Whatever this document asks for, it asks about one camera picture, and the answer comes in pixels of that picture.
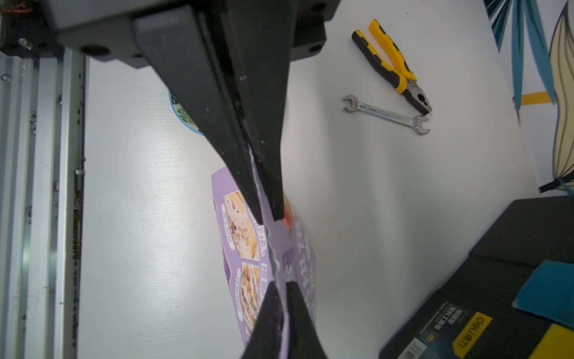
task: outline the metal rail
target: metal rail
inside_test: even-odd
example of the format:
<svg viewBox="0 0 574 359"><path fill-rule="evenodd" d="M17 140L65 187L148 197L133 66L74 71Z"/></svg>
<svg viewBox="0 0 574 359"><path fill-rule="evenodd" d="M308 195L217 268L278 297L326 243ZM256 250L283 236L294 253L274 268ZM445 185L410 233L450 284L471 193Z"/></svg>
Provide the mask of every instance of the metal rail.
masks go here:
<svg viewBox="0 0 574 359"><path fill-rule="evenodd" d="M0 57L0 357L74 358L84 57Z"/></svg>

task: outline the white table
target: white table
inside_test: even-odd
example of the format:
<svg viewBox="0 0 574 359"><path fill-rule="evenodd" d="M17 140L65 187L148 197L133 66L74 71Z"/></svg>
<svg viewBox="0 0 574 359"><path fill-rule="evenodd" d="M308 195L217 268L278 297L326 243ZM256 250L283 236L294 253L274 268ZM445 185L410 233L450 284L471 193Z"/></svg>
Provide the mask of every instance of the white table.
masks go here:
<svg viewBox="0 0 574 359"><path fill-rule="evenodd" d="M373 17L430 99L425 136L342 110L355 94L417 114L351 41ZM284 189L317 253L327 355L375 358L537 189L481 0L343 1L326 27L321 53L291 64ZM211 199L223 162L151 68L90 61L87 96L79 358L238 358Z"/></svg>

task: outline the wrench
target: wrench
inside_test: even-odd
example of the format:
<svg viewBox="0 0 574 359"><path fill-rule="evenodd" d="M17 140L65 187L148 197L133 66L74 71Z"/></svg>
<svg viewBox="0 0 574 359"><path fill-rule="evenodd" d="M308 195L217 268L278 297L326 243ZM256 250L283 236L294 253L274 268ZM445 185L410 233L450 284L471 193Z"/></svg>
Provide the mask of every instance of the wrench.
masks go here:
<svg viewBox="0 0 574 359"><path fill-rule="evenodd" d="M345 107L347 112L355 112L357 110L366 112L377 117L384 118L389 121L400 123L401 125L408 126L412 128L417 134L429 133L430 130L423 128L422 123L428 121L428 117L418 115L415 118L399 115L391 111L383 110L375 106L367 105L362 103L355 95L349 95L343 98L344 101L350 101L351 104Z"/></svg>

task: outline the blue sponge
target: blue sponge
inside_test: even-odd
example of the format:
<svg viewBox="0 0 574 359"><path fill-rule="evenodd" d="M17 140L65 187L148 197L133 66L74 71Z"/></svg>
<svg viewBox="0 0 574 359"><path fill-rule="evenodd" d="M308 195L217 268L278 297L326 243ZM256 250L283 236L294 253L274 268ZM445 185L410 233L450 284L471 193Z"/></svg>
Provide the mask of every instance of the blue sponge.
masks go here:
<svg viewBox="0 0 574 359"><path fill-rule="evenodd" d="M526 281L513 305L574 328L574 264L544 261Z"/></svg>

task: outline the yellow label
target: yellow label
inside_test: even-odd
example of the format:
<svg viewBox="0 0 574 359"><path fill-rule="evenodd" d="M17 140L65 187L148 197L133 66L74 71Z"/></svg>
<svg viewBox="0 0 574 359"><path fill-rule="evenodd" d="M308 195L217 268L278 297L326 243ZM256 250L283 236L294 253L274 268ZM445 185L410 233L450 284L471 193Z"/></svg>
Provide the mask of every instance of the yellow label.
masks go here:
<svg viewBox="0 0 574 359"><path fill-rule="evenodd" d="M452 343L452 348L457 357L462 359L468 354L490 322L492 322L492 318L488 315L476 312Z"/></svg>
<svg viewBox="0 0 574 359"><path fill-rule="evenodd" d="M552 99L548 92L535 92L534 94L527 94L522 96L522 105L537 105L539 103L552 103Z"/></svg>
<svg viewBox="0 0 574 359"><path fill-rule="evenodd" d="M427 343L431 343L433 340L435 340L436 338L436 334L430 333L427 337L426 337L426 342Z"/></svg>
<svg viewBox="0 0 574 359"><path fill-rule="evenodd" d="M572 359L574 331L552 324L529 359Z"/></svg>

